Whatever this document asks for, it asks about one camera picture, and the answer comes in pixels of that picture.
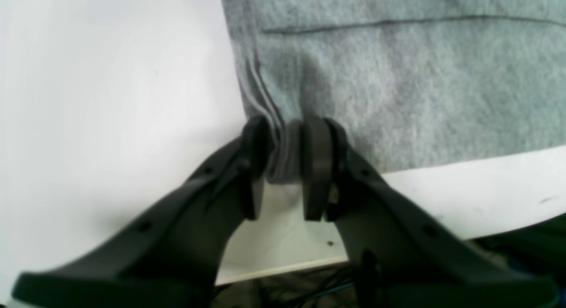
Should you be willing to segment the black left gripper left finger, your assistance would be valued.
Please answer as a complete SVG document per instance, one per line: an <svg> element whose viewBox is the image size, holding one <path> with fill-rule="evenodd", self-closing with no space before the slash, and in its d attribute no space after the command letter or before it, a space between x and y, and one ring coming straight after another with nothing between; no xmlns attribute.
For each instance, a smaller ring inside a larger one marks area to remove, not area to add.
<svg viewBox="0 0 566 308"><path fill-rule="evenodd" d="M180 187L95 250L18 278L12 298L41 308L206 308L229 239L260 215L271 145L256 117Z"/></svg>

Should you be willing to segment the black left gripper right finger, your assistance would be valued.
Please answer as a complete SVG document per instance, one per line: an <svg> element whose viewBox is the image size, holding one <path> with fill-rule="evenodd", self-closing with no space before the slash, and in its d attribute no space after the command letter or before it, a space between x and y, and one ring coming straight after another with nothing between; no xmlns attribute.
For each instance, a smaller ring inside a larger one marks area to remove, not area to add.
<svg viewBox="0 0 566 308"><path fill-rule="evenodd" d="M391 187L327 118L301 130L303 215L333 223L361 308L554 308L549 277L507 269Z"/></svg>

